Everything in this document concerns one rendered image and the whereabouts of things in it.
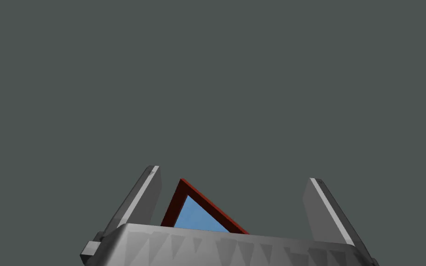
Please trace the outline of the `red framed window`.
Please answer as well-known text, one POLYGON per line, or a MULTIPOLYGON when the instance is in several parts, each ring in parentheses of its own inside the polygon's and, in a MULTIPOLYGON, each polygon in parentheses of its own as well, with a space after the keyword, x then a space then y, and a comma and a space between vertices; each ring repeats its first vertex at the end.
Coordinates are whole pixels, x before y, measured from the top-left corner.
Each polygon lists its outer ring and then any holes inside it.
POLYGON ((179 180, 160 225, 248 234, 244 228, 183 178, 179 180))

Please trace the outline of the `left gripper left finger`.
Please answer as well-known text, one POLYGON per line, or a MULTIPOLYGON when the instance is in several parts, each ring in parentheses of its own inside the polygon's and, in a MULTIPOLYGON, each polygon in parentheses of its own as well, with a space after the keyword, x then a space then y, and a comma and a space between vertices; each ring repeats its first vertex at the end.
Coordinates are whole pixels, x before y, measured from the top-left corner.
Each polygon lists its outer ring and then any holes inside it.
POLYGON ((162 189, 159 166, 148 166, 104 230, 106 237, 123 224, 150 224, 162 189))

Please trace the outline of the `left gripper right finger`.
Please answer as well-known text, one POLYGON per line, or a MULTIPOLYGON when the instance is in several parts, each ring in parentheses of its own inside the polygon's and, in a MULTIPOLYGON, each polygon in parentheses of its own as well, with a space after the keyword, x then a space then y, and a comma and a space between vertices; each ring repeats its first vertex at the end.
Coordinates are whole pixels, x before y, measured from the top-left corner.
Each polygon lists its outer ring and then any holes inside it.
POLYGON ((363 247, 362 240, 323 180, 308 180, 303 203, 314 240, 363 247))

